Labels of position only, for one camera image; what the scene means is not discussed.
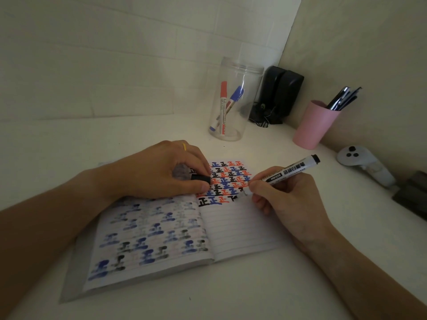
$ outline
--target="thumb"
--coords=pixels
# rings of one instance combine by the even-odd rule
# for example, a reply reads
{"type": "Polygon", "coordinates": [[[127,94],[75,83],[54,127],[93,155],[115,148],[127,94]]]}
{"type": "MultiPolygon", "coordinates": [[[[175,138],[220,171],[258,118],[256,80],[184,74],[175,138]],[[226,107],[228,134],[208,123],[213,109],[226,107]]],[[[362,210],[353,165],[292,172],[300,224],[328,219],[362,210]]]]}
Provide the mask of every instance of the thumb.
{"type": "Polygon", "coordinates": [[[263,198],[267,199],[270,204],[275,207],[276,204],[279,203],[280,200],[283,199],[283,192],[275,189],[269,183],[264,181],[253,181],[249,184],[249,189],[252,193],[258,194],[263,198]]]}
{"type": "Polygon", "coordinates": [[[180,181],[180,180],[174,179],[173,181],[174,194],[172,195],[205,193],[209,191],[210,187],[211,186],[205,181],[200,181],[200,180],[180,181]]]}

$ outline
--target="open notebook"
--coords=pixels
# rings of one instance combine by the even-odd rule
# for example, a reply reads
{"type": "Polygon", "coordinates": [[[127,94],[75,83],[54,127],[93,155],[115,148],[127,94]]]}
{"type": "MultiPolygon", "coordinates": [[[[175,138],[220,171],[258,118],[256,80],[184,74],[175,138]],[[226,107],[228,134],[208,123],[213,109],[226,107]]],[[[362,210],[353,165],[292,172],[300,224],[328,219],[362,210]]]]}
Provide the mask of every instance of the open notebook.
{"type": "MultiPolygon", "coordinates": [[[[241,161],[211,163],[207,193],[146,200],[123,198],[77,238],[61,301],[269,250],[289,239],[250,197],[236,195],[251,173],[241,161]]],[[[193,172],[178,166],[174,177],[193,172]]]]}

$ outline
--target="forearm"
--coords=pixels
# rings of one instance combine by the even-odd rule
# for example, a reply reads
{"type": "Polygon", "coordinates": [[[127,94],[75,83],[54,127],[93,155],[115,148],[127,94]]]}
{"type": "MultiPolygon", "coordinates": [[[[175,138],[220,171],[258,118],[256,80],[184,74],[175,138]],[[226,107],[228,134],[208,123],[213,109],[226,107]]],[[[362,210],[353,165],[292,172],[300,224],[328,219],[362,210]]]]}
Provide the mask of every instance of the forearm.
{"type": "Polygon", "coordinates": [[[358,319],[427,319],[427,307],[356,250],[337,230],[307,245],[358,319]]]}
{"type": "Polygon", "coordinates": [[[0,318],[116,196],[96,170],[0,212],[0,318]]]}

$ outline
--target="person's left hand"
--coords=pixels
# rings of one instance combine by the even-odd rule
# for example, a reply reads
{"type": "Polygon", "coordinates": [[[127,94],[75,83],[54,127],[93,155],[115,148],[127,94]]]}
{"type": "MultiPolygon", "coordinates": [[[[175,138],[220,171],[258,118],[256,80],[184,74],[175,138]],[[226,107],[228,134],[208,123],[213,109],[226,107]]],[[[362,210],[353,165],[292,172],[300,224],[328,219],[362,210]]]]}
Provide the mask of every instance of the person's left hand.
{"type": "Polygon", "coordinates": [[[200,180],[177,180],[172,171],[185,164],[197,173],[210,176],[211,169],[205,156],[196,146],[185,140],[162,141],[139,153],[96,168],[103,188],[118,198],[164,198],[179,194],[204,193],[209,184],[200,180]]]}

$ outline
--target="transparent container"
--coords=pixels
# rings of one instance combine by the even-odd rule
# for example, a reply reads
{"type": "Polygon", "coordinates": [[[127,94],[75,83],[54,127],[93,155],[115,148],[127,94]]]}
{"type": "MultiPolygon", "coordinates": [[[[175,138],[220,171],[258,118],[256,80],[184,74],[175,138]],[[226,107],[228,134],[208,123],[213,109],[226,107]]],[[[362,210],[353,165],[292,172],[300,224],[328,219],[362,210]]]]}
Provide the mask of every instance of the transparent container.
{"type": "Polygon", "coordinates": [[[242,138],[264,67],[224,57],[213,98],[209,133],[218,139],[242,138]]]}

